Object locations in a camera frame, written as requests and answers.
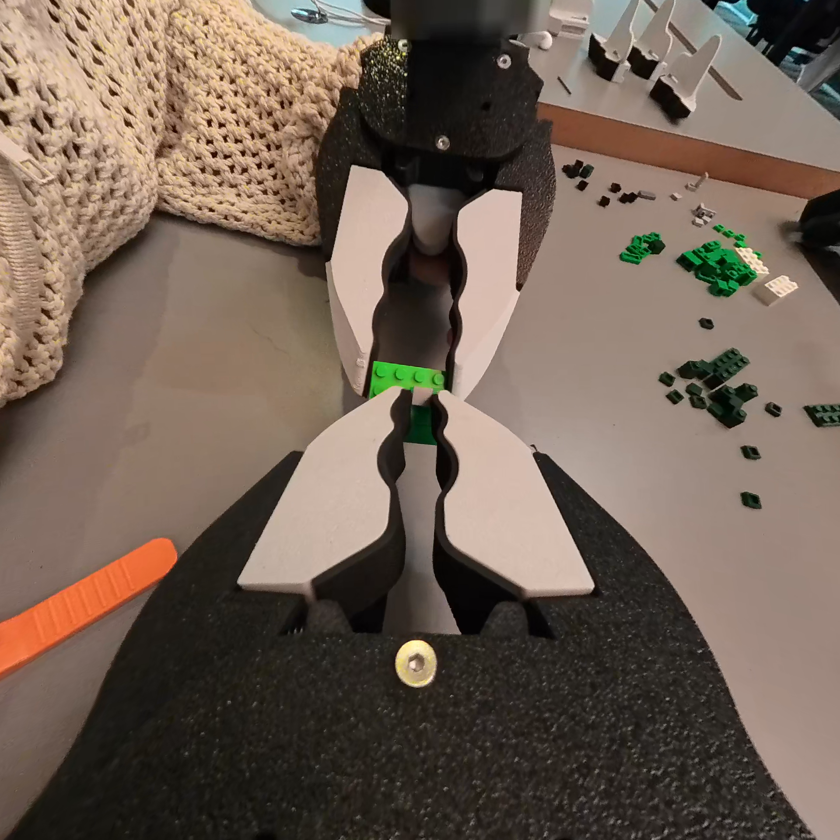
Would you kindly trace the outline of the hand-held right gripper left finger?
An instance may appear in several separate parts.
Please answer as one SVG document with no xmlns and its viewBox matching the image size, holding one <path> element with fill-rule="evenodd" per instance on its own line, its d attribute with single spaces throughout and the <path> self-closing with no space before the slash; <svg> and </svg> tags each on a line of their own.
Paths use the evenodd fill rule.
<svg viewBox="0 0 840 840">
<path fill-rule="evenodd" d="M 306 599 L 382 599 L 405 564 L 396 482 L 405 468 L 407 391 L 391 387 L 303 452 L 238 586 Z"/>
</svg>

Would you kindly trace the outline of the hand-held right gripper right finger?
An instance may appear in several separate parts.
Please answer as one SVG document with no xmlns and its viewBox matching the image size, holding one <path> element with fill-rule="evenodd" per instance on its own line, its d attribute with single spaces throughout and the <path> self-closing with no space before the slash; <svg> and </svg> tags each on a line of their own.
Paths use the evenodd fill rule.
<svg viewBox="0 0 840 840">
<path fill-rule="evenodd" d="M 592 575 L 538 466 L 512 431 L 451 392 L 436 395 L 442 546 L 518 599 L 589 595 Z"/>
</svg>

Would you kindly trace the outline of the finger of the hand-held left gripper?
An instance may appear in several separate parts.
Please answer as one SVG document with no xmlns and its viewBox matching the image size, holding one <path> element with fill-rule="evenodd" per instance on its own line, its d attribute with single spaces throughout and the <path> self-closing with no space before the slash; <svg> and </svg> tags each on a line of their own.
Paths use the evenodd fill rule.
<svg viewBox="0 0 840 840">
<path fill-rule="evenodd" d="M 450 389 L 465 400 L 496 355 L 518 303 L 522 195 L 493 189 L 463 205 L 455 221 L 455 242 L 465 274 L 455 301 Z"/>
<path fill-rule="evenodd" d="M 364 394 L 390 255 L 404 239 L 407 221 L 408 201 L 385 173 L 351 166 L 326 268 L 333 334 L 358 396 Z"/>
</svg>

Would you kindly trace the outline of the bright green long lego plate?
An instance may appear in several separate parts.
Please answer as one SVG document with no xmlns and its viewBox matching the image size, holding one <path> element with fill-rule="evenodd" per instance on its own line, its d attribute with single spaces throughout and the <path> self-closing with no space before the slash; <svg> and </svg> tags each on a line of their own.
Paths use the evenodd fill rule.
<svg viewBox="0 0 840 840">
<path fill-rule="evenodd" d="M 367 396 L 373 398 L 394 386 L 409 392 L 421 388 L 438 393 L 444 390 L 445 384 L 446 378 L 443 371 L 378 360 L 371 366 Z"/>
</svg>

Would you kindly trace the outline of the person's left forearm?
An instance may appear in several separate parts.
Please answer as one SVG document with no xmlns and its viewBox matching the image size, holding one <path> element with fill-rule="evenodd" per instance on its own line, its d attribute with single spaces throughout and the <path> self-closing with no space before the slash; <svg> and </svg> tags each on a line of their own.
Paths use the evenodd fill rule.
<svg viewBox="0 0 840 840">
<path fill-rule="evenodd" d="M 361 55 L 310 41 L 248 2 L 176 2 L 165 28 L 156 209 L 293 246 L 321 243 L 315 169 Z"/>
</svg>

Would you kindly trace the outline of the scattered black lego pieces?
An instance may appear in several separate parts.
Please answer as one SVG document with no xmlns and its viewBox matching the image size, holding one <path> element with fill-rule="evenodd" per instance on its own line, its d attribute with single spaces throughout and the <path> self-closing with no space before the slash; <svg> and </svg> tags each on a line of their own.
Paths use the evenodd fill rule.
<svg viewBox="0 0 840 840">
<path fill-rule="evenodd" d="M 562 164 L 560 172 L 576 192 L 592 192 L 599 207 L 608 207 L 611 203 L 633 204 L 642 197 L 641 191 L 625 190 L 619 182 L 596 184 L 595 166 L 582 160 Z"/>
</svg>

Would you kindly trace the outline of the pile of bright green lego pieces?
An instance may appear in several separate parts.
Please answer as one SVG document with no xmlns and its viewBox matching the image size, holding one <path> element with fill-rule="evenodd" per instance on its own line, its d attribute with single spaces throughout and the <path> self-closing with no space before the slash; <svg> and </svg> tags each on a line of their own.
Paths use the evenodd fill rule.
<svg viewBox="0 0 840 840">
<path fill-rule="evenodd" d="M 746 234 L 725 227 L 723 224 L 715 225 L 712 230 L 722 239 L 712 239 L 680 252 L 675 256 L 675 262 L 682 270 L 707 284 L 708 292 L 713 297 L 730 298 L 754 281 L 769 278 L 769 274 L 757 276 L 734 252 L 733 249 L 736 247 L 751 248 Z M 619 259 L 627 264 L 638 266 L 644 259 L 660 256 L 665 251 L 666 244 L 661 234 L 651 232 L 633 236 L 629 244 L 621 251 Z"/>
</svg>

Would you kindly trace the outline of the pile of dark green lego pieces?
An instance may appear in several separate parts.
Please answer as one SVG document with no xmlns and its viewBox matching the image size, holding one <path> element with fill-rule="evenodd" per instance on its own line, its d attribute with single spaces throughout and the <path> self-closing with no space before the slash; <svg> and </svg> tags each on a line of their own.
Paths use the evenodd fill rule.
<svg viewBox="0 0 840 840">
<path fill-rule="evenodd" d="M 760 397 L 760 389 L 750 382 L 734 383 L 737 375 L 749 366 L 750 359 L 740 350 L 728 348 L 710 360 L 687 360 L 674 370 L 662 371 L 657 375 L 657 383 L 667 389 L 665 398 L 672 405 L 687 400 L 690 407 L 710 415 L 713 420 L 727 430 L 740 429 L 749 419 L 748 409 Z M 783 407 L 769 401 L 760 406 L 762 414 L 771 418 L 781 418 Z M 838 429 L 838 403 L 806 404 L 802 411 L 817 429 Z M 762 456 L 760 446 L 740 444 L 740 456 L 750 463 L 758 463 Z M 754 511 L 763 509 L 760 493 L 754 490 L 741 490 L 740 503 L 744 508 Z"/>
</svg>

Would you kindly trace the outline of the white lego brick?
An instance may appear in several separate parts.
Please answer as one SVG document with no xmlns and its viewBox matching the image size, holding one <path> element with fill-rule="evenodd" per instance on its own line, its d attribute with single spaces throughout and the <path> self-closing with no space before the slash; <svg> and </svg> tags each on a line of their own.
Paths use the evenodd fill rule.
<svg viewBox="0 0 840 840">
<path fill-rule="evenodd" d="M 753 289 L 752 294 L 765 307 L 772 307 L 793 295 L 798 288 L 799 286 L 794 280 L 782 275 L 763 281 Z"/>
</svg>

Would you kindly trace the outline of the white plastic part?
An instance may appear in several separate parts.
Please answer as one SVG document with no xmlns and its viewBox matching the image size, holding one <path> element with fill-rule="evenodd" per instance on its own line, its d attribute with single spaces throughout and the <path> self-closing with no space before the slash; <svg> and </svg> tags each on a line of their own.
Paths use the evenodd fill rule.
<svg viewBox="0 0 840 840">
<path fill-rule="evenodd" d="M 583 39 L 593 10 L 593 1 L 551 1 L 547 29 L 551 36 Z"/>
</svg>

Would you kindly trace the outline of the white pointed part black base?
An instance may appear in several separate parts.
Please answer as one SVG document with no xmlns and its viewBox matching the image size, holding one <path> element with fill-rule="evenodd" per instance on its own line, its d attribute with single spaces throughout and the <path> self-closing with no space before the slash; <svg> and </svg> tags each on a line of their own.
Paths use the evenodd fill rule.
<svg viewBox="0 0 840 840">
<path fill-rule="evenodd" d="M 629 55 L 635 44 L 632 29 L 639 1 L 628 2 L 609 37 L 591 32 L 587 57 L 595 74 L 605 81 L 619 84 L 630 67 Z"/>
<path fill-rule="evenodd" d="M 669 25 L 675 5 L 675 1 L 663 1 L 630 49 L 627 61 L 635 76 L 649 81 L 667 57 L 673 44 Z"/>
<path fill-rule="evenodd" d="M 697 92 L 721 47 L 720 35 L 709 37 L 694 54 L 682 53 L 668 65 L 649 92 L 672 123 L 688 118 L 697 107 Z"/>
</svg>

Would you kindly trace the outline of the orange brick separator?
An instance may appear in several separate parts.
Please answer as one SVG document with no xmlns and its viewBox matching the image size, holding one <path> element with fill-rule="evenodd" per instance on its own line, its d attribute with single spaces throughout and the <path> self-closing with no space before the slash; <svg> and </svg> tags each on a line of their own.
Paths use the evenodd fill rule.
<svg viewBox="0 0 840 840">
<path fill-rule="evenodd" d="M 174 543 L 153 539 L 1 623 L 1 678 L 31 663 L 145 593 L 178 560 Z"/>
</svg>

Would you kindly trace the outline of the person's cream knit sweater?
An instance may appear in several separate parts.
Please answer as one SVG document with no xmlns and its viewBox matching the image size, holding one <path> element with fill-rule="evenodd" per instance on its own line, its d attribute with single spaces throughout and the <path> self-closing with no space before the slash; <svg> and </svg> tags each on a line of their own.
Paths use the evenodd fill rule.
<svg viewBox="0 0 840 840">
<path fill-rule="evenodd" d="M 156 205 L 176 2 L 2 2 L 2 405 L 52 382 L 88 272 Z"/>
</svg>

